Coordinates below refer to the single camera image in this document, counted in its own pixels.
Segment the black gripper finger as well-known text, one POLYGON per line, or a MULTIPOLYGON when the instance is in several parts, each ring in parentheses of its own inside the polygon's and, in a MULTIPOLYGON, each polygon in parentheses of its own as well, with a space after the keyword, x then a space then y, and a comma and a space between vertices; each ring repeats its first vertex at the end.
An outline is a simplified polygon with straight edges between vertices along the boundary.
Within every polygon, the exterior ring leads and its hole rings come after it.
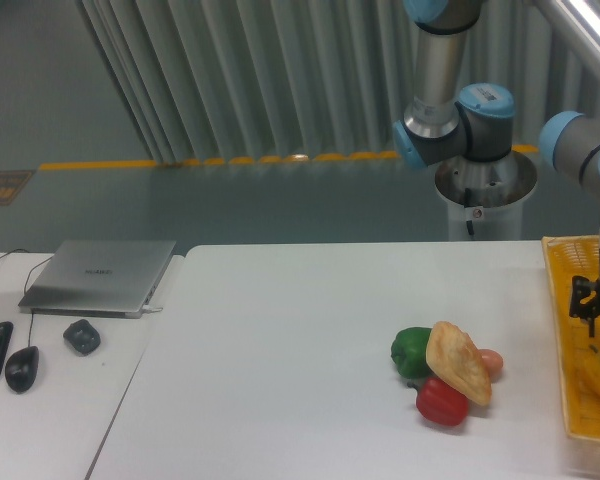
POLYGON ((588 327, 588 336, 595 337, 596 319, 600 315, 597 283, 580 275, 572 277, 569 316, 579 318, 588 327))

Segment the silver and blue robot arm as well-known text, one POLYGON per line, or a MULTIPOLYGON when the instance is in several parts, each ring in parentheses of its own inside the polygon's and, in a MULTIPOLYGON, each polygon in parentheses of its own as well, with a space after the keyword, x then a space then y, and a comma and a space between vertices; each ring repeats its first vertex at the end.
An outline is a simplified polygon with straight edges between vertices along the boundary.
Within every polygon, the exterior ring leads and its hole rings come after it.
MULTIPOLYGON (((454 157, 487 164, 511 150, 513 99, 496 85, 475 84, 454 92, 469 29, 479 1, 407 1, 420 31, 413 101, 393 125, 399 155, 414 168, 454 157)), ((538 10, 600 82, 600 2, 539 1, 538 10)), ((600 207, 600 117, 564 111, 539 136, 542 157, 593 195, 600 207)), ((600 316, 599 277, 572 280, 569 314, 593 329, 600 316)))

